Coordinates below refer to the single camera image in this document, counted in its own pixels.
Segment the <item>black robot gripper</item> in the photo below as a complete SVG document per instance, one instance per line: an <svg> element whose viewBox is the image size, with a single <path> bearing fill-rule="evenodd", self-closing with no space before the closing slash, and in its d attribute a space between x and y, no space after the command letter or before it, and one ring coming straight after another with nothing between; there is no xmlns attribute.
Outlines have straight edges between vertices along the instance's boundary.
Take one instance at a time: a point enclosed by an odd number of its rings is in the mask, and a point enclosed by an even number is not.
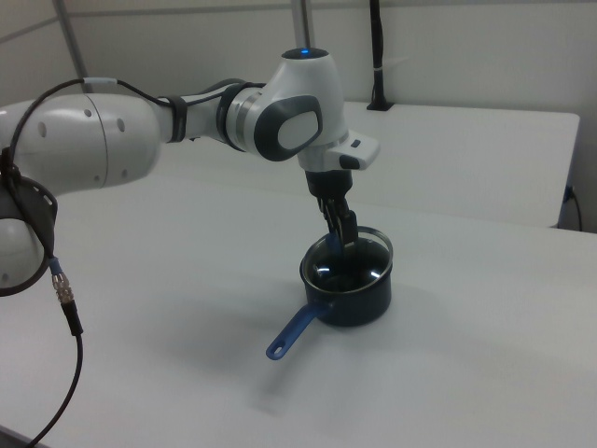
<svg viewBox="0 0 597 448"><path fill-rule="evenodd" d="M353 186L352 172L331 170L327 172L306 172L308 190L318 198L328 231L338 236L342 246L357 239L356 214L344 199Z"/></svg>

